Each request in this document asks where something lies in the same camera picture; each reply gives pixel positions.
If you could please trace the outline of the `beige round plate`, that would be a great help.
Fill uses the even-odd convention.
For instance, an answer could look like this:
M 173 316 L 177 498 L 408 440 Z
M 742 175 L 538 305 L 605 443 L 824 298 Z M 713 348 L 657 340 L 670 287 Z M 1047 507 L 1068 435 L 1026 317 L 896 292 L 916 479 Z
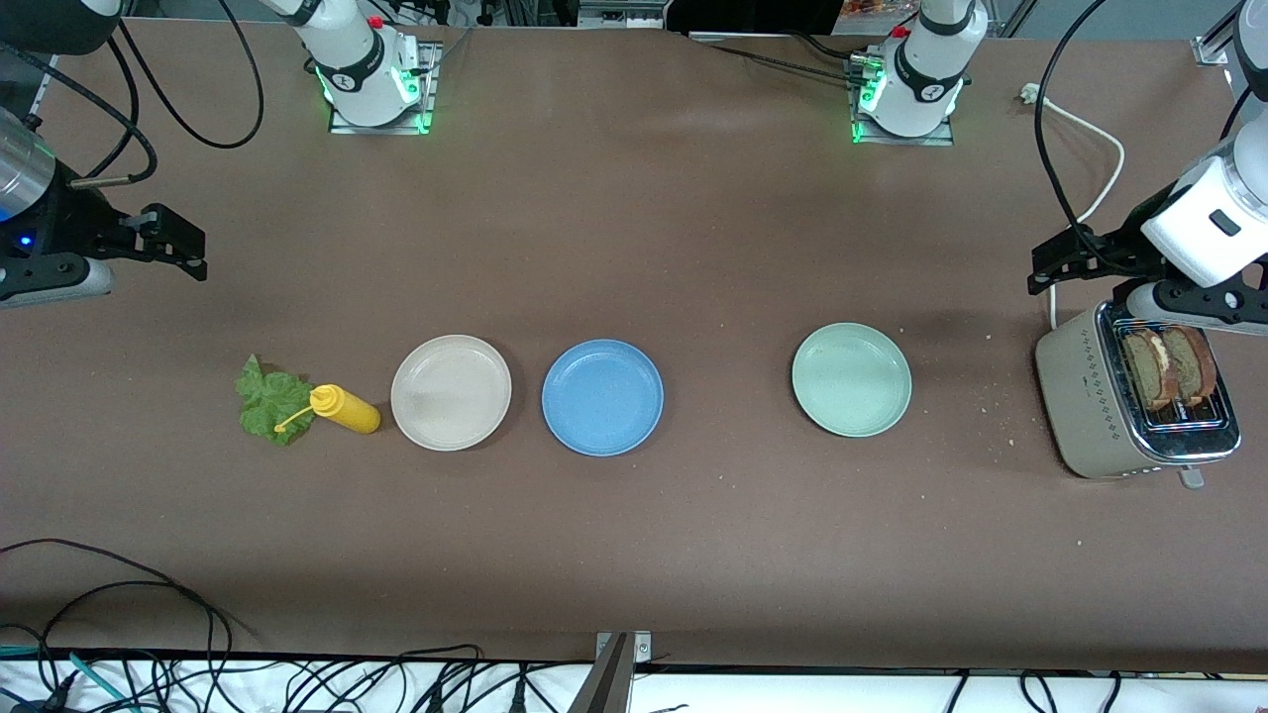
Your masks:
M 497 430 L 510 410 L 510 365 L 489 343 L 445 335 L 399 363 L 392 381 L 396 425 L 426 450 L 469 450 Z

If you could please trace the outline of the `beige chrome toaster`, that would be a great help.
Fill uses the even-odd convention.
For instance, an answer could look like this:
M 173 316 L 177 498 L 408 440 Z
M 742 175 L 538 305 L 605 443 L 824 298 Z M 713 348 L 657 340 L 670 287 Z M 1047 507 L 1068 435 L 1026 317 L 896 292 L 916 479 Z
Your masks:
M 1239 421 L 1221 373 L 1208 400 L 1196 409 L 1178 395 L 1146 411 L 1126 353 L 1123 335 L 1164 322 L 1129 316 L 1123 304 L 1104 302 L 1052 330 L 1033 348 L 1044 406 L 1063 462 L 1085 480 L 1179 469 L 1186 487 L 1200 490 L 1202 466 L 1232 455 L 1241 444 Z

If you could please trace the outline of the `blue round plate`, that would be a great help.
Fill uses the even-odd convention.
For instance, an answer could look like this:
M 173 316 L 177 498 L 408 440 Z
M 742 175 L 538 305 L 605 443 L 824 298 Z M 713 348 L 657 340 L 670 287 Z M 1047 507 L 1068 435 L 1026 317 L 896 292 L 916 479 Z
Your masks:
M 650 356 L 612 339 L 562 353 L 541 387 L 541 412 L 557 442 L 595 458 L 642 447 L 661 424 L 664 400 L 661 370 Z

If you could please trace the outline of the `yellow mustard squeeze bottle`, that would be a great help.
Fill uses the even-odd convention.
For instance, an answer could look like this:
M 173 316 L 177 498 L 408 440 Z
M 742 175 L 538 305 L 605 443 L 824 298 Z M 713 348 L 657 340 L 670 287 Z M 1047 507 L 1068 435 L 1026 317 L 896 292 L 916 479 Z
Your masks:
M 340 384 L 317 384 L 309 393 L 309 405 L 273 426 L 273 433 L 287 433 L 290 422 L 309 412 L 363 435 L 380 428 L 380 412 L 374 405 Z

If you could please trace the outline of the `pale green round plate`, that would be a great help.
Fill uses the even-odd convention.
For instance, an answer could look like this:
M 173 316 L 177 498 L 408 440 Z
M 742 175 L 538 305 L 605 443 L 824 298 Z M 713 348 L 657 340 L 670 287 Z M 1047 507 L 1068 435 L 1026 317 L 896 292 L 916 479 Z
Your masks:
M 913 397 L 910 365 L 883 331 L 836 322 L 806 335 L 790 365 L 792 396 L 825 433 L 870 438 L 902 420 Z

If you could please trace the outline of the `green lettuce leaf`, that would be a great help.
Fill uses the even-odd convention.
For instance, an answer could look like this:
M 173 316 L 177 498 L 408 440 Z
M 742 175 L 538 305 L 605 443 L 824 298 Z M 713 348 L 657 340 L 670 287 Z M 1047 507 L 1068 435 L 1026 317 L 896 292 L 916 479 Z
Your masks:
M 243 433 L 289 447 L 308 433 L 316 419 L 311 410 L 314 384 L 289 370 L 266 368 L 251 354 L 245 362 L 235 389 L 242 401 L 238 422 Z

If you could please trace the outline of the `brown bread slice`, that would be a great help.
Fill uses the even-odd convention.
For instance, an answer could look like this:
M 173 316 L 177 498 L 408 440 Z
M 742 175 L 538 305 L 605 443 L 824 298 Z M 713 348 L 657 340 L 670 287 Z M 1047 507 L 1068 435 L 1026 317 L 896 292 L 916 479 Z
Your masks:
M 1160 335 L 1137 330 L 1123 335 L 1122 344 L 1142 407 L 1156 412 L 1172 403 L 1178 395 L 1178 381 Z
M 1161 340 L 1175 365 L 1179 397 L 1191 409 L 1205 403 L 1213 396 L 1219 378 L 1208 337 L 1197 329 L 1170 326 L 1161 331 Z

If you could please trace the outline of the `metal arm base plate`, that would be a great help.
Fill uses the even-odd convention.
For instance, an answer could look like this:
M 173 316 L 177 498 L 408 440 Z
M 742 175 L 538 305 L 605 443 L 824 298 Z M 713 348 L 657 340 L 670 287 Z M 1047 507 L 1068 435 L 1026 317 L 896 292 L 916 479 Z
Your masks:
M 883 58 L 870 52 L 853 52 L 848 60 L 843 60 L 850 80 L 851 100 L 851 131 L 855 145 L 870 142 L 870 145 L 891 146 L 923 146 L 924 148 L 950 148 L 954 145 L 954 129 L 950 117 L 946 115 L 929 134 L 921 137 L 905 137 L 891 134 L 879 126 L 876 118 L 869 114 L 869 107 L 883 94 L 885 72 Z
M 411 36 L 398 36 L 397 58 L 393 60 L 392 99 L 403 104 L 402 113 L 380 126 L 355 126 L 331 103 L 327 88 L 330 134 L 425 136 L 430 134 L 441 77 L 444 42 L 420 42 Z

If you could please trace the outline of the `aluminium frame profile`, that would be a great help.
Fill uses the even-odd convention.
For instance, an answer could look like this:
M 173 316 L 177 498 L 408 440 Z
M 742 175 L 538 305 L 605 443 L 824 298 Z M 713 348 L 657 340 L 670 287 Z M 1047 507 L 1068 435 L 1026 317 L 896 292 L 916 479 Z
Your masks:
M 1232 51 L 1232 36 L 1239 23 L 1240 5 L 1232 5 L 1203 36 L 1194 37 L 1192 49 L 1196 63 L 1201 66 L 1224 66 Z
M 46 57 L 44 57 L 44 63 L 48 63 L 51 69 L 56 69 L 57 65 L 58 65 L 58 61 L 60 61 L 60 55 L 46 55 Z M 38 85 L 37 85 L 36 96 L 33 96 L 33 100 L 32 100 L 30 107 L 28 109 L 29 114 L 38 115 L 38 113 L 41 113 L 42 101 L 44 101 L 44 96 L 46 96 L 47 91 L 49 91 L 49 84 L 52 81 L 53 81 L 53 77 L 49 77 L 49 74 L 46 74 L 46 72 L 41 74 L 41 82 L 38 82 Z

